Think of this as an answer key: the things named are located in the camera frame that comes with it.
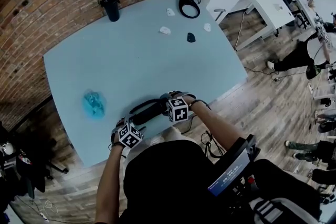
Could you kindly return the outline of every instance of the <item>white shoe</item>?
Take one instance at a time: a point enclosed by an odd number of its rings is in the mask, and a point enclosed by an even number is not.
[[[154,146],[164,142],[164,138],[161,135],[156,135],[149,140],[149,145]]]
[[[266,62],[266,66],[267,66],[269,69],[274,70],[274,63],[273,63],[273,62],[267,61],[267,62]]]

